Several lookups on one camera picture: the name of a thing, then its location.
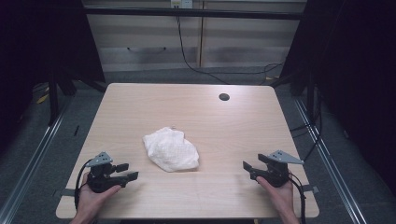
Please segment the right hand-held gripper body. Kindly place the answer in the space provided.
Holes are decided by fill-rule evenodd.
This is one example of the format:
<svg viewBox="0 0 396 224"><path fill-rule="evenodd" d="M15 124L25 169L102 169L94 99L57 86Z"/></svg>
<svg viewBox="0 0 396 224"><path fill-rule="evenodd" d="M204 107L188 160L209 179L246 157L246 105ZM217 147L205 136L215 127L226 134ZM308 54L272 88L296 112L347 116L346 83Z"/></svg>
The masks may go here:
<svg viewBox="0 0 396 224"><path fill-rule="evenodd" d="M266 179L273 187L279 188L289 181L289 167L292 164L301 164L304 162L291 156L289 153L282 150L277 150L269 155L265 155L271 161L268 164L266 170L260 170L253 168L250 172L250 178L256 180L258 176Z"/></svg>

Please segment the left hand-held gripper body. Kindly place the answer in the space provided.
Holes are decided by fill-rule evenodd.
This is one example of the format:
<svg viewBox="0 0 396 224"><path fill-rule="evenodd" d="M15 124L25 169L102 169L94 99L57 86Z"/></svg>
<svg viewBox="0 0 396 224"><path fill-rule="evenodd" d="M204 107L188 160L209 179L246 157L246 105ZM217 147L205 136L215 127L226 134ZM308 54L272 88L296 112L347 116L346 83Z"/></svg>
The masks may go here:
<svg viewBox="0 0 396 224"><path fill-rule="evenodd" d="M126 186L128 183L127 176L111 177L113 173L116 173L117 166L113 165L112 162L113 159L105 151L88 161L86 167L90 168L90 172L87 184L92 191L101 193L116 185L122 188Z"/></svg>

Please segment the white muslin cloth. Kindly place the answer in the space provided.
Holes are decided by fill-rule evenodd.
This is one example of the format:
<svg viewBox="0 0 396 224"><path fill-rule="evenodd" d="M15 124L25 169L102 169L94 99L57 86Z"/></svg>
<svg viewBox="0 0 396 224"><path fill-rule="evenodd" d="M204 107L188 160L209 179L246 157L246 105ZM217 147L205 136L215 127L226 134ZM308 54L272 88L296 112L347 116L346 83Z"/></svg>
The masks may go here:
<svg viewBox="0 0 396 224"><path fill-rule="evenodd" d="M164 127L145 135L143 143L148 157L165 172L182 172L199 167L196 146L182 131Z"/></svg>

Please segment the person's left hand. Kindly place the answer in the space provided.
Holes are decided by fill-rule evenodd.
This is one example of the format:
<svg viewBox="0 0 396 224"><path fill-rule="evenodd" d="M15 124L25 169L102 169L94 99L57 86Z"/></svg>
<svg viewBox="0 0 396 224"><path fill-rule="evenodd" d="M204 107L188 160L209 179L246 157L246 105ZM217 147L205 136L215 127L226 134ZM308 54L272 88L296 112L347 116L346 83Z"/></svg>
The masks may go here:
<svg viewBox="0 0 396 224"><path fill-rule="evenodd" d="M77 216L95 217L106 201L120 189L121 186L116 185L104 192L96 193L92 191L87 184L83 184L79 190Z"/></svg>

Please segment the person's right hand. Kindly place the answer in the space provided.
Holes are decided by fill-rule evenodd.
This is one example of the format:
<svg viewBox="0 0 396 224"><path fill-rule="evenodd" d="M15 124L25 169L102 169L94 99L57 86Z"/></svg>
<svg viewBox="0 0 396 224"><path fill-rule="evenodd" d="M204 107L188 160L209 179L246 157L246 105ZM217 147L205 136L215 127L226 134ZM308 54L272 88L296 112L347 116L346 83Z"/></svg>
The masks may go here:
<svg viewBox="0 0 396 224"><path fill-rule="evenodd" d="M294 214L293 186L290 181L279 188L273 187L260 176L256 178L256 181L267 191L273 206L280 215Z"/></svg>

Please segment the black stand leg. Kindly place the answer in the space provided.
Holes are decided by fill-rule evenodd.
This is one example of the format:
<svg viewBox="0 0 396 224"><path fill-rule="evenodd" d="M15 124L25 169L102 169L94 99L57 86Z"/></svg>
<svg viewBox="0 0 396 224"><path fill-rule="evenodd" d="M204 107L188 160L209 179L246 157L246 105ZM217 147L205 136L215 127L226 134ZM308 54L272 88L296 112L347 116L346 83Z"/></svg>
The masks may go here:
<svg viewBox="0 0 396 224"><path fill-rule="evenodd" d="M58 86L55 80L49 82L49 126L51 126L59 115L59 105L58 105Z"/></svg>

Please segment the black curtain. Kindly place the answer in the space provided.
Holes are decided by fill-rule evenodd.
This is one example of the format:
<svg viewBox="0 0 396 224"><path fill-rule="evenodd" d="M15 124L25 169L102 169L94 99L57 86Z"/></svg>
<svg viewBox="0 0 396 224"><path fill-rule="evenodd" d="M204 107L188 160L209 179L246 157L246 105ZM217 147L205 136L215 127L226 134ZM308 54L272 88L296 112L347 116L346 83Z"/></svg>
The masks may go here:
<svg viewBox="0 0 396 224"><path fill-rule="evenodd" d="M16 138L34 86L105 80L82 0L0 0L0 153Z"/></svg>
<svg viewBox="0 0 396 224"><path fill-rule="evenodd" d="M396 0L306 0L280 79L318 85L396 196Z"/></svg>

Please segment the black horizontal bar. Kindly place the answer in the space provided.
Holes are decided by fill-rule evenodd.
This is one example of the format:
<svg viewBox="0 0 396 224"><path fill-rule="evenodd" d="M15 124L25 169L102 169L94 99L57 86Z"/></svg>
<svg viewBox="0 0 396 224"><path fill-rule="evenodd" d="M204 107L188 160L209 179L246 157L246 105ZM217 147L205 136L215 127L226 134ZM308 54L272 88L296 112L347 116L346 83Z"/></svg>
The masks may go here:
<svg viewBox="0 0 396 224"><path fill-rule="evenodd" d="M93 15L173 16L289 21L299 21L305 18L305 15L303 13L185 8L84 7L83 11L86 14Z"/></svg>

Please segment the white power socket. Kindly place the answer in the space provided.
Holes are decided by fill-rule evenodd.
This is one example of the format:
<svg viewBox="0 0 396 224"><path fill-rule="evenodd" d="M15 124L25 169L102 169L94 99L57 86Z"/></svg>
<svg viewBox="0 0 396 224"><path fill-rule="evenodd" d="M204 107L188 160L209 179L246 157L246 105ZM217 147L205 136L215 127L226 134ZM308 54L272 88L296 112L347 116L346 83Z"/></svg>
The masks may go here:
<svg viewBox="0 0 396 224"><path fill-rule="evenodd" d="M192 0L170 0L171 8L193 9Z"/></svg>

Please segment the metal floor rail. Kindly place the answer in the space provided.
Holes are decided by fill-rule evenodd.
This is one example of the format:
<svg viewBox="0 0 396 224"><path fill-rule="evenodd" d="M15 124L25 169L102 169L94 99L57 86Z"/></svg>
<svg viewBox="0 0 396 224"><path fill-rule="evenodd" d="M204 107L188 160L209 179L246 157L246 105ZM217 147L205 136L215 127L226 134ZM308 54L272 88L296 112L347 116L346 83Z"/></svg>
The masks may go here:
<svg viewBox="0 0 396 224"><path fill-rule="evenodd" d="M12 220L14 219L27 190L31 186L39 165L46 156L50 144L63 122L64 114L68 110L70 104L70 100L64 103L55 120L46 129L45 134L43 135L39 145L35 150L35 153L33 154L33 157L27 163L16 186L10 193L4 206L0 209L0 224L11 224Z"/></svg>
<svg viewBox="0 0 396 224"><path fill-rule="evenodd" d="M329 149L327 148L327 145L322 139L318 127L314 124L312 119L308 117L308 111L304 102L301 99L296 99L295 104L352 222L354 224L369 224L361 210L361 207L351 193L345 179L341 175Z"/></svg>

